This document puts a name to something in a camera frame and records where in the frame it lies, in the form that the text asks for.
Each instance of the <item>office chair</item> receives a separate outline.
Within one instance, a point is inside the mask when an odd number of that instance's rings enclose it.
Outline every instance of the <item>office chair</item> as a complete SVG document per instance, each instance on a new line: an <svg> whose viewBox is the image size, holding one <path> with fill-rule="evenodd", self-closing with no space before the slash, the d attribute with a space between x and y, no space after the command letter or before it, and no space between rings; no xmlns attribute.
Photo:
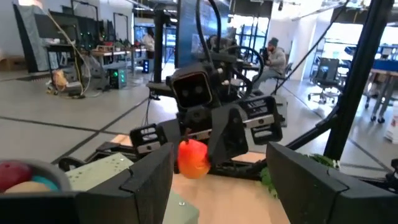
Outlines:
<svg viewBox="0 0 398 224"><path fill-rule="evenodd" d="M286 65L286 67L285 67L285 73L284 73L283 76L280 76L280 77L272 77L273 79L276 80L276 85L275 85L275 90L274 90L274 91L275 91L275 94L276 94L276 92L277 92L277 88L278 88L278 85L279 85L279 81L284 81L284 80L288 77L289 73L292 71L292 65L293 65L292 62L290 62L290 63L288 63L288 64Z"/></svg>
<svg viewBox="0 0 398 224"><path fill-rule="evenodd" d="M335 97L338 96L338 93L329 93L326 92L327 88L337 88L340 87L340 81L337 79L337 68L339 66L338 59L331 58L321 58L319 69L315 77L313 78L313 82L319 86L322 91L320 93L310 93L308 94L308 100L311 100L312 96L319 96L319 103L326 103L327 99L332 98L332 103L335 103Z"/></svg>

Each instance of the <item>apple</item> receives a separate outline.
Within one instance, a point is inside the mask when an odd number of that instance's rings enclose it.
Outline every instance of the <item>apple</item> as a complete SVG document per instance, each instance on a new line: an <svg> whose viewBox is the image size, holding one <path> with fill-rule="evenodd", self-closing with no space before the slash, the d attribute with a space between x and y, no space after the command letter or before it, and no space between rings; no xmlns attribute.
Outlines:
<svg viewBox="0 0 398 224"><path fill-rule="evenodd" d="M4 161L0 163L0 192L5 192L7 189L30 181L32 178L32 169L18 161Z"/></svg>
<svg viewBox="0 0 398 224"><path fill-rule="evenodd" d="M210 170L207 145L188 139L178 145L177 165L180 173L188 179L204 177Z"/></svg>

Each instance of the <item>white container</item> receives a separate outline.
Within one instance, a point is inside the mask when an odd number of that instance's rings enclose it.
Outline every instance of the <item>white container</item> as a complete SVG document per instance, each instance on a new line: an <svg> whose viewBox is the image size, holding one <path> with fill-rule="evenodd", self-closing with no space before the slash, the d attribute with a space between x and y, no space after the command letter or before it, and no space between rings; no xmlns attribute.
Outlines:
<svg viewBox="0 0 398 224"><path fill-rule="evenodd" d="M390 139L393 144L398 144L398 101L394 102L392 121L388 124L385 137Z"/></svg>

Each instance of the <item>man in gray hoodie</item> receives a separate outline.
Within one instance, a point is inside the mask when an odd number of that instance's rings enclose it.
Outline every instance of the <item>man in gray hoodie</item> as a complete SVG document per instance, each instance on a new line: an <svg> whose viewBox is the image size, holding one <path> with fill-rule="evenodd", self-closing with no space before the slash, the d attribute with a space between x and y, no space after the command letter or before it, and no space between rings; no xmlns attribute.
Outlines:
<svg viewBox="0 0 398 224"><path fill-rule="evenodd" d="M253 90L258 90L260 84L269 78L285 77L286 56L285 52L278 47L278 41L278 39L273 37L268 42L267 50L269 53L269 58L266 60L264 71L262 72L260 79L253 83Z"/></svg>

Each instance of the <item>person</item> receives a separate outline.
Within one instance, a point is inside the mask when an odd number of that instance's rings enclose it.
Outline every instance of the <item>person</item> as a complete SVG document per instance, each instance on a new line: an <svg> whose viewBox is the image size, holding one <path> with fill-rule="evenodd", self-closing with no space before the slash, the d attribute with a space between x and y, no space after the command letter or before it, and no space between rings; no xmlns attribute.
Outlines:
<svg viewBox="0 0 398 224"><path fill-rule="evenodd" d="M285 52L278 47L278 41L277 38L273 37L268 42L268 59L265 60L264 71L260 79L253 83L253 90L258 90L260 84L267 81L269 78L285 76L286 56Z"/></svg>
<svg viewBox="0 0 398 224"><path fill-rule="evenodd" d="M142 43L147 49L147 58L153 59L155 56L155 33L151 27L147 28L147 34L142 39Z"/></svg>

